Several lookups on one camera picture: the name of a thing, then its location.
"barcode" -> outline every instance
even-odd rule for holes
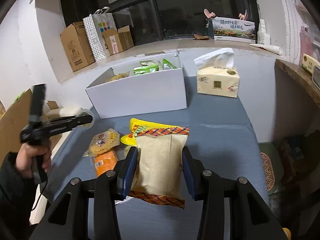
[[[103,161],[102,161],[102,160],[101,160],[101,161],[98,161],[97,163],[94,164],[94,166],[95,166],[96,168],[100,167],[101,165],[103,165]]]
[[[214,88],[221,88],[221,81],[214,81],[213,82],[213,87]]]

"screw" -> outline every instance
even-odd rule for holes
[[[241,184],[246,184],[246,183],[248,182],[248,180],[247,180],[247,178],[245,178],[245,177],[240,177],[240,178],[239,178],[239,182],[240,182]]]
[[[116,172],[113,171],[113,170],[110,170],[110,171],[107,171],[107,172],[106,172],[106,175],[107,175],[108,177],[112,177],[112,176],[114,176],[115,174],[116,174]]]
[[[76,185],[76,184],[78,184],[80,182],[80,179],[79,178],[73,178],[72,180],[70,180],[70,183],[72,184],[72,185]]]
[[[210,176],[212,175],[212,171],[204,170],[204,171],[202,172],[202,174],[203,174],[204,176],[206,176],[206,177],[210,177]]]

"wooden countertop edge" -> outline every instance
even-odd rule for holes
[[[312,82],[311,75],[299,65],[281,59],[276,59],[275,65],[297,82],[320,108],[320,91]]]

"window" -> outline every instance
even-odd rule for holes
[[[207,35],[207,8],[219,17],[238,19],[248,13],[248,20],[259,24],[256,0],[60,0],[66,25],[87,17],[98,8],[109,6],[117,28],[130,25],[135,45]]]

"person's hand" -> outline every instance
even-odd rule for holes
[[[30,146],[27,143],[22,144],[16,159],[15,167],[25,179],[32,178],[31,158],[37,155],[43,155],[42,168],[48,172],[51,168],[51,151],[45,146]]]

